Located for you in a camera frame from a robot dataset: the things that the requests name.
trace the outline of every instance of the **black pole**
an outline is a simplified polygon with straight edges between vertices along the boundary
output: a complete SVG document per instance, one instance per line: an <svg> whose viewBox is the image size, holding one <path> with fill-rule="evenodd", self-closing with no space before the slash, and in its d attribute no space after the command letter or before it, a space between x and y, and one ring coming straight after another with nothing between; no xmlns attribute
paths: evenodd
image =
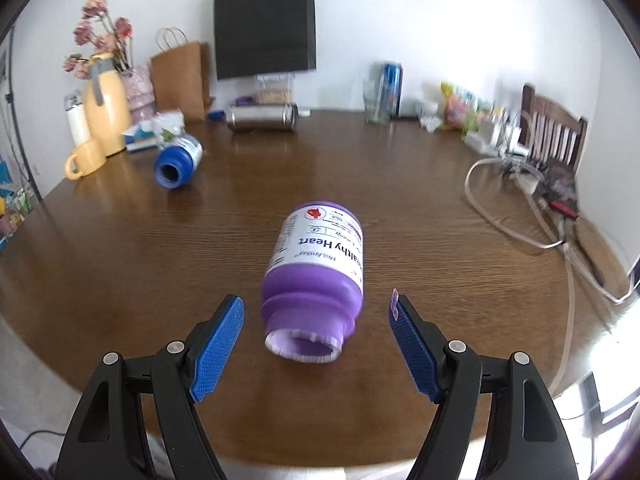
<svg viewBox="0 0 640 480"><path fill-rule="evenodd" d="M20 130L18 129L18 119L15 115L15 106L14 106L14 85L12 82L12 78L14 75L14 33L15 26L11 28L11 32L9 33L9 70L8 70L8 79L9 79L9 93L6 95L6 101L9 103L11 107L11 117L14 120L14 132L15 138L18 141L18 148L20 149L20 156L24 161L24 165L27 168L27 177L29 179L29 184L31 185L31 189L36 195L38 202L42 202L42 195L40 194L40 190L36 184L35 179L33 178L33 173L31 173L31 167L29 166L29 161L27 160L27 154L24 152L24 145L22 144L22 137L20 136Z"/></svg>

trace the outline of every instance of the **yellow mug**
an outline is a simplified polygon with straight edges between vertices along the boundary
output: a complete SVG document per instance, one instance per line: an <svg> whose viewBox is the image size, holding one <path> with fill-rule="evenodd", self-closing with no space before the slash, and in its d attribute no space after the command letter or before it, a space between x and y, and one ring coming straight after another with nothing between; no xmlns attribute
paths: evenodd
<svg viewBox="0 0 640 480"><path fill-rule="evenodd" d="M104 150L97 139L89 139L80 146L76 146L71 152L71 156L65 163L65 175L69 180L78 180L81 176L93 173L99 170L107 162L104 156ZM76 170L73 171L72 165L75 163Z"/></svg>

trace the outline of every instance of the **yellow thermos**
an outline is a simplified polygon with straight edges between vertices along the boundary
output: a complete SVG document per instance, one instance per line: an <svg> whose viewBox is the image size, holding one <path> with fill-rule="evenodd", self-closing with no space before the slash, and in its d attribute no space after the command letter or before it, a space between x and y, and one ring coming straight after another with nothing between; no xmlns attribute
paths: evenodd
<svg viewBox="0 0 640 480"><path fill-rule="evenodd" d="M123 131L131 126L124 85L109 52L91 56L91 79L84 90L84 111L91 136L106 156L124 150Z"/></svg>

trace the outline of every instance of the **brown tabletop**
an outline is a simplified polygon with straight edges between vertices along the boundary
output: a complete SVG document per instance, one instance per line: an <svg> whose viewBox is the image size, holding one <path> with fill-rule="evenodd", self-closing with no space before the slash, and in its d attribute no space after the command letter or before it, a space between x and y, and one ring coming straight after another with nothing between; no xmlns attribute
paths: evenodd
<svg viewBox="0 0 640 480"><path fill-rule="evenodd" d="M551 382L566 327L564 261L497 232L466 202L464 178L478 156L458 133L316 111L296 134L233 134L211 122L190 131L205 155L188 186L156 184L155 150L115 155L97 173L62 181L2 254L0 314L73 386L85 386L106 352L148 355L186 336L234 293L244 300L244 328L217 390L198 405L220 456L306 466L415 457L434 406L416 391L388 328L394 287L447 338L485 355L528 352ZM485 167L472 188L492 214L545 240L511 182ZM282 221L311 200L346 206L365 238L364 308L342 355L323 365L269 353L259 317ZM588 224L578 228L621 292L610 251ZM561 389L588 371L607 320L602 300L576 283ZM483 399L476 435L487 410Z"/></svg>

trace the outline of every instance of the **blue gripper pad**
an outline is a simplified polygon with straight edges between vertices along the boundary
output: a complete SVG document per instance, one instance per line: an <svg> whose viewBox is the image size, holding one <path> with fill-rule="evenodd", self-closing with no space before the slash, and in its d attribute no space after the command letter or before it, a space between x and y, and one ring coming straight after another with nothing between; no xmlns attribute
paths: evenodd
<svg viewBox="0 0 640 480"><path fill-rule="evenodd" d="M436 361L407 314L398 303L398 293L394 290L389 304L389 325L396 337L396 342L409 367L415 387L429 397L431 402L438 402L442 393L436 376Z"/></svg>
<svg viewBox="0 0 640 480"><path fill-rule="evenodd" d="M243 323L244 304L237 296L229 295L204 324L204 332L196 344L190 347L189 357L193 362L190 392L196 402L216 389Z"/></svg>

